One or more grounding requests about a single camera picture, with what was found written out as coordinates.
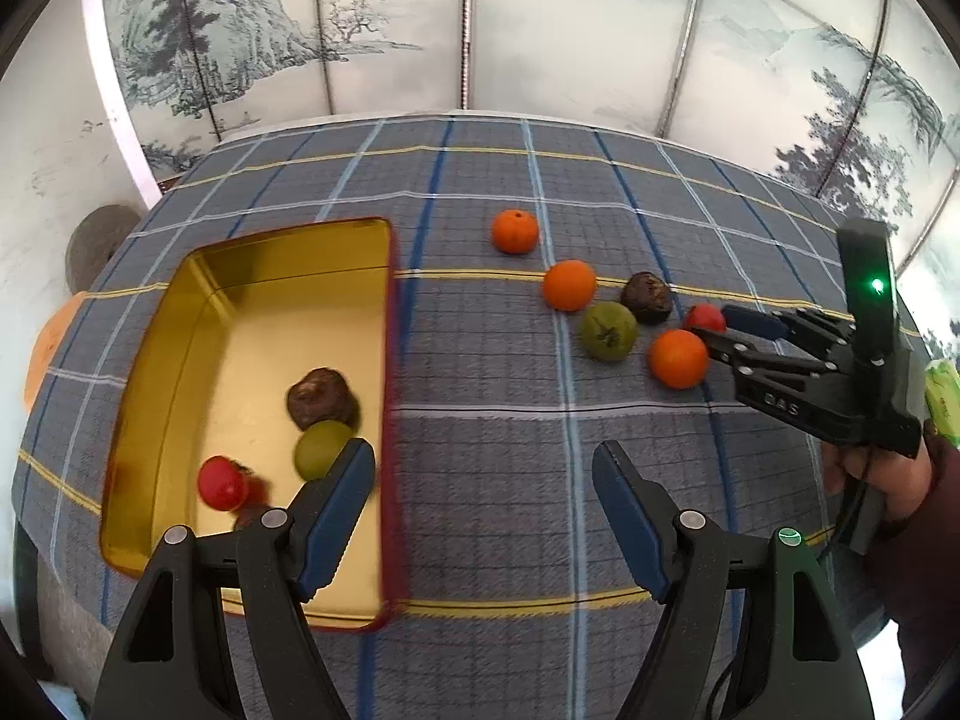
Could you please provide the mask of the dark red sleeve forearm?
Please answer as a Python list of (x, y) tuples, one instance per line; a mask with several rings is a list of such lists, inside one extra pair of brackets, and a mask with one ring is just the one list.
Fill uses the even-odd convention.
[(867, 566), (898, 626), (903, 707), (926, 689), (958, 645), (958, 450), (929, 434), (931, 486), (907, 520), (880, 528)]

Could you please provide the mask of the person's right hand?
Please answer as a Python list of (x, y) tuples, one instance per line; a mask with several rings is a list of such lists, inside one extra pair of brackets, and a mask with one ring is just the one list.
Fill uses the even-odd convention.
[(841, 493), (846, 479), (864, 479), (885, 496), (885, 518), (907, 520), (918, 511), (931, 489), (932, 463), (926, 445), (919, 444), (916, 457), (864, 449), (836, 447), (823, 442), (822, 476), (827, 496)]

